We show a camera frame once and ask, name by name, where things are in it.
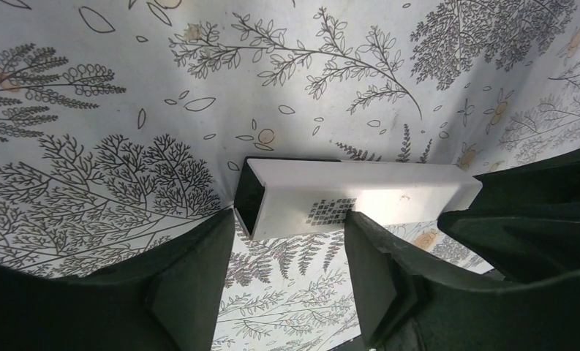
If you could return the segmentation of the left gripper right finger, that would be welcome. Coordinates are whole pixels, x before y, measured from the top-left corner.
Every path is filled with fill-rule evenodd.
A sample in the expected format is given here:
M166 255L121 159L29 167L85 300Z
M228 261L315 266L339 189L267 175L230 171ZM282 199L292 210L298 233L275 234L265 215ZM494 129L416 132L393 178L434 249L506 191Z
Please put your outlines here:
M580 350L580 271L530 284L467 271L349 211L361 336L376 350Z

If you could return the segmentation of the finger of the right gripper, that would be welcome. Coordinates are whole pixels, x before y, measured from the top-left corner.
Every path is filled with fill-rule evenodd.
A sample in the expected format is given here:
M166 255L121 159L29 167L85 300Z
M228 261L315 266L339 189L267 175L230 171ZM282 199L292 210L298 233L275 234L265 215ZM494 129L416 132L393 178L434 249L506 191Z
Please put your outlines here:
M580 271L580 149L476 180L477 197L441 214L441 231L514 282Z

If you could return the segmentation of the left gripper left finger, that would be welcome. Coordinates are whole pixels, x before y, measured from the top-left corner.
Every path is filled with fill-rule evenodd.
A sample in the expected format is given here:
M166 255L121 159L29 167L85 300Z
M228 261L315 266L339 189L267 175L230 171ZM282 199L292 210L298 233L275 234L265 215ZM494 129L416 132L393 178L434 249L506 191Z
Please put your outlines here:
M223 210L84 277L0 265L0 350L209 350L234 237Z

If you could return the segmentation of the white remote control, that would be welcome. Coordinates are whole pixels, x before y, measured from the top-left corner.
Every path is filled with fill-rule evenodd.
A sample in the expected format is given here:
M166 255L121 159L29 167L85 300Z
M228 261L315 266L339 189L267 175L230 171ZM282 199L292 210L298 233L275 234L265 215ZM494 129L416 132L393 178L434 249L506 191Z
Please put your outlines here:
M382 226L431 222L482 189L454 165L248 156L233 208L254 241L344 228L348 211Z

